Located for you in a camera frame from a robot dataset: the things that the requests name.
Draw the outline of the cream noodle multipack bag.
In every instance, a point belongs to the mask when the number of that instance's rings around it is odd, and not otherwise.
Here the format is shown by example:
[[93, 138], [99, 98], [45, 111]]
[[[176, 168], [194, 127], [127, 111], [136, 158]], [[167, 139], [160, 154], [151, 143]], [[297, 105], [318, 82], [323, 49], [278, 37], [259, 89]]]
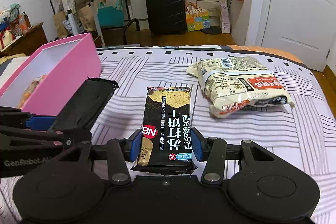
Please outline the cream noodle multipack bag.
[[190, 65], [186, 72], [198, 79], [211, 102], [210, 112], [217, 118], [246, 106], [294, 106], [276, 76], [252, 56], [205, 59]]

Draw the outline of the teal shopping bag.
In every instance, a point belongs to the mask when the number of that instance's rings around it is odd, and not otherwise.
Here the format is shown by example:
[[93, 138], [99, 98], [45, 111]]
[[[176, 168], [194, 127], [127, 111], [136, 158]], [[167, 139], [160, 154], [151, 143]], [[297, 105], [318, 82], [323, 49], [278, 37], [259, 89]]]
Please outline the teal shopping bag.
[[124, 26], [123, 0], [117, 0], [115, 6], [98, 4], [97, 18], [102, 28]]

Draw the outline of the white door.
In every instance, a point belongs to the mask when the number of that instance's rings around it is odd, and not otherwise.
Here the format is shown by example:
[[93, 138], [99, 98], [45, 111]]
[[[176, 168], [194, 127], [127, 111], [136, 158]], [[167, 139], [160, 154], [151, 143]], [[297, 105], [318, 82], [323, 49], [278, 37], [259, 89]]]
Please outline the white door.
[[335, 0], [270, 0], [262, 46], [323, 71], [335, 41]]

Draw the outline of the wooden nightstand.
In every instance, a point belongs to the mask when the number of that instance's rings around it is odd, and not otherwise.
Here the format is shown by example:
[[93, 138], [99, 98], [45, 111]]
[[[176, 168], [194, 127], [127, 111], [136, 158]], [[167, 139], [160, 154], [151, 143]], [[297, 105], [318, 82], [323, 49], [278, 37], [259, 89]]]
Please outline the wooden nightstand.
[[43, 23], [37, 23], [29, 28], [28, 32], [1, 51], [1, 57], [24, 54], [32, 55], [42, 45], [47, 44]]

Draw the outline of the white tissue pack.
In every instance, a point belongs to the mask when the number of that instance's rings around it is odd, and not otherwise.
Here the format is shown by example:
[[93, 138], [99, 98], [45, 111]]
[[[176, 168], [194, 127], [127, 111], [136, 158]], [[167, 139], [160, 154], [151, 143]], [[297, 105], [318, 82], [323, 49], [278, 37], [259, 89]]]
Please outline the white tissue pack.
[[230, 24], [230, 14], [229, 10], [227, 7], [226, 2], [221, 2], [220, 3], [221, 7], [221, 17], [220, 17], [220, 22], [221, 22], [221, 30], [223, 34], [230, 34], [231, 33], [231, 24]]

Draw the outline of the black suitcase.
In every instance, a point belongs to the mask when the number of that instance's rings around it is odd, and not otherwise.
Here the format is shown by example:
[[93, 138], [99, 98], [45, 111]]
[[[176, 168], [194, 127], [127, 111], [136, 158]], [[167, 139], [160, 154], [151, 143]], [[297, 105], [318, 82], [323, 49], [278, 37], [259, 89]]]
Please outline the black suitcase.
[[149, 30], [154, 35], [183, 34], [185, 0], [145, 0]]

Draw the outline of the black soda cracker pack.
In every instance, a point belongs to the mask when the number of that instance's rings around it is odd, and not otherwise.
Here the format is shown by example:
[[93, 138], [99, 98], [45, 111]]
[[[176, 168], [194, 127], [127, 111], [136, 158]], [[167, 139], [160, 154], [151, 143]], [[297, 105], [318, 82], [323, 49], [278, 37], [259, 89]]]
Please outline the black soda cracker pack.
[[137, 172], [163, 176], [191, 174], [193, 145], [189, 87], [148, 87]]

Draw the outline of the pink storage box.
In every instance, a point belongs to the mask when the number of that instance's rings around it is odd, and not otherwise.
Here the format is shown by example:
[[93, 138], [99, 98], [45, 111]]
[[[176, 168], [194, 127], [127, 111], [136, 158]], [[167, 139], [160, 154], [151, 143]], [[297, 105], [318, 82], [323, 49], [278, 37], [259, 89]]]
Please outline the pink storage box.
[[32, 81], [42, 82], [23, 104], [22, 111], [58, 115], [82, 83], [99, 77], [101, 63], [90, 33], [42, 45], [1, 87], [1, 106], [18, 107]]

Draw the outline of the brown paper bag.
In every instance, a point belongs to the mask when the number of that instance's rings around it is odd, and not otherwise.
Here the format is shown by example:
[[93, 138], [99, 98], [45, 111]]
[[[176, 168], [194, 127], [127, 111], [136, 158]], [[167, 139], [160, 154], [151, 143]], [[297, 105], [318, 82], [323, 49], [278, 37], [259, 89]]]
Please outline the brown paper bag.
[[86, 31], [95, 31], [96, 24], [94, 20], [94, 16], [92, 13], [91, 5], [86, 5], [83, 8], [77, 10], [77, 15], [80, 19], [80, 22]]

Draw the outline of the colourful gift bag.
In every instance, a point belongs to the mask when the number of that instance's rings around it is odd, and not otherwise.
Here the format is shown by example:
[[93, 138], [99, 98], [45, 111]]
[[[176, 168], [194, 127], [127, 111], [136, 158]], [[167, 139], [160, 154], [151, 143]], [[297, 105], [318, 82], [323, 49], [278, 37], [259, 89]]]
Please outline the colourful gift bag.
[[189, 2], [186, 6], [186, 24], [188, 32], [210, 28], [210, 13], [208, 10]]

